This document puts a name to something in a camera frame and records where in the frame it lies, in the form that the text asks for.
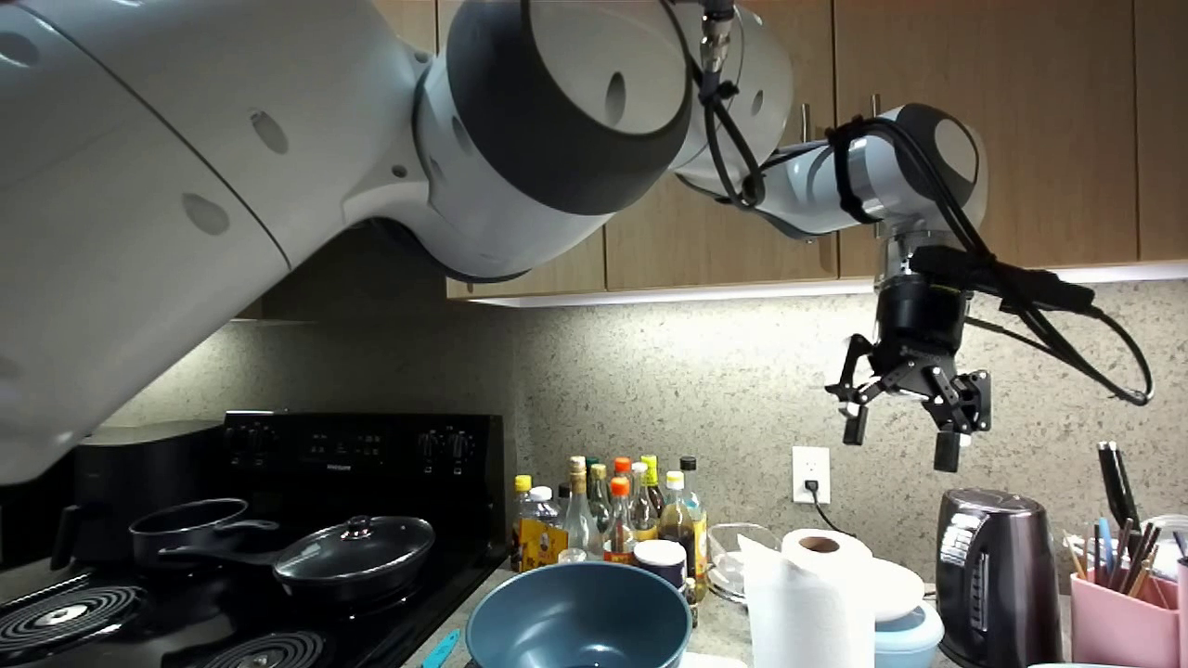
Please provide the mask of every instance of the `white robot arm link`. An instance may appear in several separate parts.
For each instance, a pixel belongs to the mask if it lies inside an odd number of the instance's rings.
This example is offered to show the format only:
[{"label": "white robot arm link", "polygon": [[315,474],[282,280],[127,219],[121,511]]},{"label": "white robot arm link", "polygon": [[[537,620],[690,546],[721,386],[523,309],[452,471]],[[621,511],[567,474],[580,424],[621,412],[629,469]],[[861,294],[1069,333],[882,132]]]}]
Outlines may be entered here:
[{"label": "white robot arm link", "polygon": [[[786,235],[881,219],[882,286],[949,245],[887,132],[785,152],[786,110],[791,66],[733,0],[469,0],[442,54],[403,49],[369,0],[6,0],[0,486],[365,219],[483,283],[563,256],[679,176]],[[882,120],[976,219],[974,132],[919,108]]]}]

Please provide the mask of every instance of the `pink container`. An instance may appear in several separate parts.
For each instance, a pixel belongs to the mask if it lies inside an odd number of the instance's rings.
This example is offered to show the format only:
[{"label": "pink container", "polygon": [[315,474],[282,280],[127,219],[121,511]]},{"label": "pink container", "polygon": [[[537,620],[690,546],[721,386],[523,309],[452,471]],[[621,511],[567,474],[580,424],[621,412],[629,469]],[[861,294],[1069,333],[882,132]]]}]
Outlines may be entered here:
[{"label": "pink container", "polygon": [[1135,668],[1183,668],[1178,584],[1156,584],[1138,599],[1069,578],[1073,595],[1073,662],[1107,662]]},{"label": "pink container", "polygon": [[1188,668],[1188,563],[1179,559],[1179,668]]}]

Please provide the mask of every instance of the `bottle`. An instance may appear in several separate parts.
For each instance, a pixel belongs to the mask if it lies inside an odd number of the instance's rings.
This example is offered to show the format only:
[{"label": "bottle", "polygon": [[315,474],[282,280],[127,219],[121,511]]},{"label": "bottle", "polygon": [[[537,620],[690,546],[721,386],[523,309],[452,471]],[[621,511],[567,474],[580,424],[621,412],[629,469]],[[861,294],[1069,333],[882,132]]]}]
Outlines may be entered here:
[{"label": "bottle", "polygon": [[521,533],[528,542],[528,567],[537,563],[558,563],[558,554],[563,546],[558,542],[558,503],[552,503],[552,486],[532,486],[528,490],[528,503],[532,503],[532,520],[528,520],[528,533]]},{"label": "bottle", "polygon": [[647,469],[643,469],[643,460],[631,464],[631,531],[635,531],[635,542],[656,537],[656,503],[655,503],[655,496],[647,494]]},{"label": "bottle", "polygon": [[604,464],[591,464],[591,516],[595,531],[610,531]]},{"label": "bottle", "polygon": [[631,563],[635,554],[635,531],[631,531],[631,479],[612,474],[610,479],[610,531],[603,558],[610,563]]},{"label": "bottle", "polygon": [[511,571],[528,571],[537,563],[537,520],[532,503],[532,474],[517,474],[517,520],[511,520]]},{"label": "bottle", "polygon": [[567,548],[598,554],[598,528],[591,516],[587,455],[567,455],[567,503],[563,503]]},{"label": "bottle", "polygon": [[616,460],[612,460],[610,479],[616,479],[616,474],[631,479],[631,455],[616,455]]},{"label": "bottle", "polygon": [[647,496],[655,502],[655,511],[666,511],[666,486],[661,486],[661,460],[656,455],[637,455],[643,460],[643,481]]},{"label": "bottle", "polygon": [[683,546],[688,578],[695,578],[695,496],[683,490],[683,471],[666,474],[666,511],[656,533]]},{"label": "bottle", "polygon": [[708,558],[705,558],[705,503],[698,496],[698,490],[690,486],[695,471],[698,471],[698,455],[679,455],[679,471],[683,471],[683,494],[690,496],[690,503],[698,508],[695,516],[695,578],[705,584],[708,578]]}]

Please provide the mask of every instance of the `black kettle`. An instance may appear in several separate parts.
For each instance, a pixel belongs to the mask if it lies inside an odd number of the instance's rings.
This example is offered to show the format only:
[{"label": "black kettle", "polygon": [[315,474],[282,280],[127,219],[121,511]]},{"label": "black kettle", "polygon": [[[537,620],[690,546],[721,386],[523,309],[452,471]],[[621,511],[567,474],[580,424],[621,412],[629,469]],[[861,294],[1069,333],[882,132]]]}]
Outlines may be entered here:
[{"label": "black kettle", "polygon": [[945,490],[935,531],[939,651],[955,666],[1057,662],[1047,511],[1007,490]]}]

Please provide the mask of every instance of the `backsplash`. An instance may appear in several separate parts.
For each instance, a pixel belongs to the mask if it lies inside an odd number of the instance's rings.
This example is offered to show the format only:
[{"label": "backsplash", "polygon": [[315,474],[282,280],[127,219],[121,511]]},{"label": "backsplash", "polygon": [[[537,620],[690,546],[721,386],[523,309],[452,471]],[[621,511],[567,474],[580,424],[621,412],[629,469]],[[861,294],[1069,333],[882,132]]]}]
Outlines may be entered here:
[{"label": "backsplash", "polygon": [[[563,479],[567,451],[690,451],[714,520],[777,531],[791,508],[791,447],[829,447],[830,520],[881,558],[932,578],[939,494],[999,486],[1047,503],[1054,531],[1107,511],[1094,442],[1119,439],[1138,511],[1188,511],[1188,283],[1099,286],[1156,367],[1156,406],[1130,408],[1083,376],[985,332],[961,371],[996,380],[996,432],[932,471],[932,418],[881,398],[861,448],[843,447],[835,382],[845,339],[874,333],[874,298],[496,310],[442,299],[437,272],[386,237],[343,237],[136,393],[108,426],[220,418],[230,406],[496,412],[507,471]],[[1069,322],[1110,376],[1135,386],[1124,349]]]}]

